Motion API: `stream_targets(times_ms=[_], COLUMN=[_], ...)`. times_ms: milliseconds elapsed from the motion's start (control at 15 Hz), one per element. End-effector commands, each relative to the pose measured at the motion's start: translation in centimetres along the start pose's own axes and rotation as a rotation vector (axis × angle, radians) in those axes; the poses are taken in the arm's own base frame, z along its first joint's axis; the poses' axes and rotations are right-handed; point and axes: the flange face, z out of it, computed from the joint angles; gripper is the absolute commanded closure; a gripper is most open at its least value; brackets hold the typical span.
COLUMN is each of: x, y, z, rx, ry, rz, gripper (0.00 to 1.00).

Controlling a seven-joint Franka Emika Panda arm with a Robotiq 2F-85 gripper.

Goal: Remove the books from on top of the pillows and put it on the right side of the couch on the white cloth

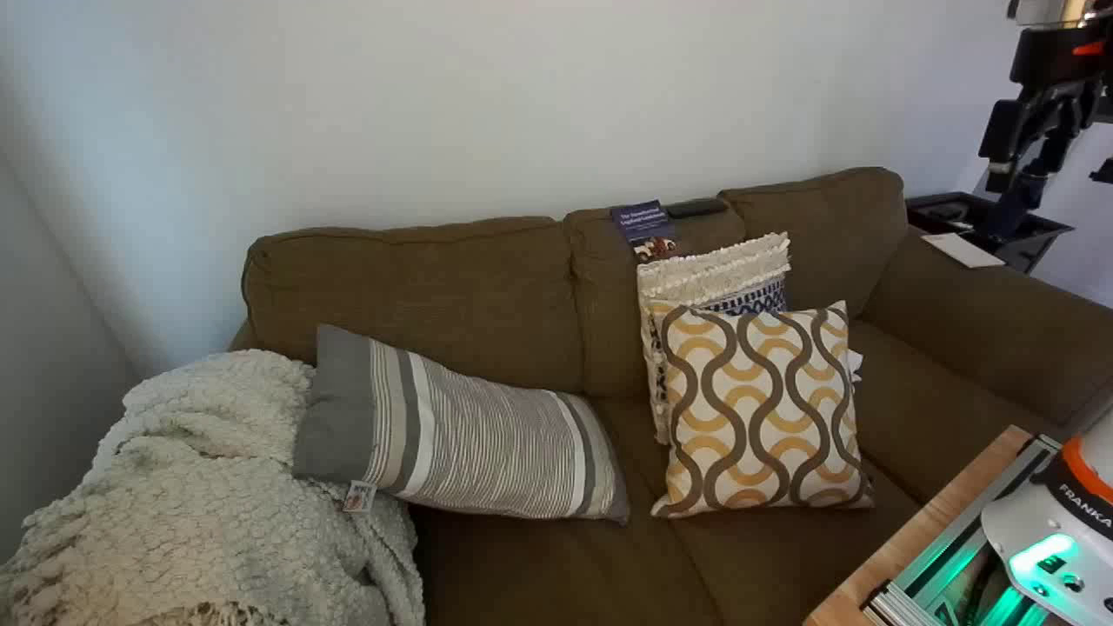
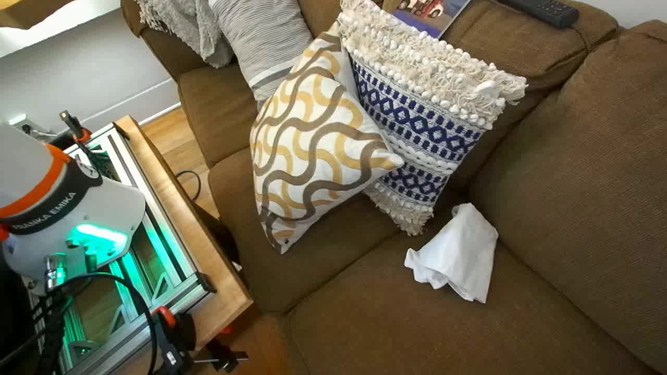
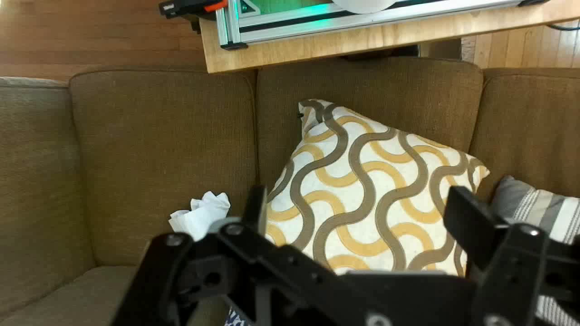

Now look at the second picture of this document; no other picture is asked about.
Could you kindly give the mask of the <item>white orange robot arm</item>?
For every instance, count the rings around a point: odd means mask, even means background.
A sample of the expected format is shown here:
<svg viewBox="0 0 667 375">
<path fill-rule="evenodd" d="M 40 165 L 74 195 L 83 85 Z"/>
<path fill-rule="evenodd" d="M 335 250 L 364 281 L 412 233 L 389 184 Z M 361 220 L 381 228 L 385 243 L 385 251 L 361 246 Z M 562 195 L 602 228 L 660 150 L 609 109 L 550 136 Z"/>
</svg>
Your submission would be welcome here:
<svg viewBox="0 0 667 375">
<path fill-rule="evenodd" d="M 59 147 L 0 126 L 2 256 L 23 276 L 44 281 L 50 264 L 81 275 L 129 250 L 145 200 Z"/>
</svg>

